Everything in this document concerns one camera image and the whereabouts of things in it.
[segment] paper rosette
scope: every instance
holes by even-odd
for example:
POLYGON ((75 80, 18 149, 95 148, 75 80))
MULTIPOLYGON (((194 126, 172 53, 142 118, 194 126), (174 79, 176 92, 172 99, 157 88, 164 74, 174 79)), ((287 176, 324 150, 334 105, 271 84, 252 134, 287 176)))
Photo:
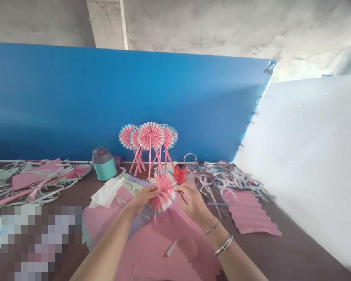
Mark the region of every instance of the paper rosette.
POLYGON ((177 183, 173 176, 168 171, 156 171, 155 179, 161 193, 159 196, 148 201, 147 207, 156 215, 159 215, 169 208, 177 197, 177 183))
POLYGON ((70 170, 66 174, 60 176, 57 180, 62 180, 60 184, 69 184, 72 183, 77 178, 83 178, 88 175, 92 170, 90 164, 78 164, 75 165, 73 170, 70 170))
POLYGON ((138 132, 141 126, 137 126, 135 127, 130 134, 130 143, 131 146, 135 149, 135 150, 139 150, 140 149, 140 144, 138 142, 138 132))
POLYGON ((174 144, 173 144, 173 146, 175 146, 177 141, 178 141, 178 132, 173 126, 170 126, 170 125, 167 125, 167 126, 173 131, 173 134, 174 134, 174 144))
POLYGON ((120 132, 118 133, 118 138, 124 148, 133 150, 133 147, 130 143, 130 134, 132 130, 136 128, 136 125, 128 124, 121 128, 120 132))
POLYGON ((165 132, 161 125, 155 122, 147 122, 140 126, 138 131, 138 142, 145 150, 151 146, 159 149, 165 141, 165 132))
POLYGON ((164 146, 167 150, 169 150, 170 148, 174 147, 174 145, 176 144, 176 138, 174 136, 173 130, 170 128, 169 125, 161 125, 164 129, 165 132, 165 142, 164 142, 164 146))

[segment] bracelet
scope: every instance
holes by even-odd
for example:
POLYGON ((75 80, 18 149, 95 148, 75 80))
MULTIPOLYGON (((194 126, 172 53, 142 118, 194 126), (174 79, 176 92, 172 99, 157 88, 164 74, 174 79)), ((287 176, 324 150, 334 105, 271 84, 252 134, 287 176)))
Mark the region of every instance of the bracelet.
POLYGON ((223 245, 221 245, 221 248, 218 249, 213 255, 214 255, 214 256, 218 256, 219 254, 221 254, 222 251, 226 251, 227 248, 229 248, 231 242, 233 242, 233 240, 234 240, 234 239, 233 239, 233 236, 230 235, 230 236, 227 238, 226 242, 225 242, 223 245))
POLYGON ((213 226, 207 232, 205 232, 205 235, 207 236, 209 233, 211 233, 214 229, 216 229, 218 227, 219 224, 221 224, 220 221, 218 221, 218 223, 215 226, 213 226))

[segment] thread spool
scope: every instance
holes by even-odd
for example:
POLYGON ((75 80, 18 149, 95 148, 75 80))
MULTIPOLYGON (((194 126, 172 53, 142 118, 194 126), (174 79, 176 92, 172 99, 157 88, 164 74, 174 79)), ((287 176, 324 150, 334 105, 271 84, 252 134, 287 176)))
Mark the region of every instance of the thread spool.
POLYGON ((186 181, 186 175, 187 175, 187 169, 186 166, 182 163, 178 163, 174 167, 174 179, 177 182, 178 185, 185 183, 186 181))

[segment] white tissue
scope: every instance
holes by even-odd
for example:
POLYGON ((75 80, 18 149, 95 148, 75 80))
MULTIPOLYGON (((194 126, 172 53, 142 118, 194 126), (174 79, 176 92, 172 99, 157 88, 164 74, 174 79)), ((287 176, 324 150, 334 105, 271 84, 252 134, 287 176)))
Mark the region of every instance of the white tissue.
POLYGON ((91 196, 92 201, 89 205, 89 208, 96 208, 99 206, 109 208, 124 180, 124 178, 111 178, 108 180, 102 188, 100 188, 94 195, 91 196))

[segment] blue panel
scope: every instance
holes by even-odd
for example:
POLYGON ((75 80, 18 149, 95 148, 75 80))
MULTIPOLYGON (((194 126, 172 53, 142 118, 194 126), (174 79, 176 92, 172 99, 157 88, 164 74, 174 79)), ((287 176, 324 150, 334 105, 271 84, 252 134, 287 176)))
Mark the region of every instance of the blue panel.
POLYGON ((126 124, 179 132, 173 160, 232 161, 269 60, 0 43, 0 159, 90 160, 126 124))

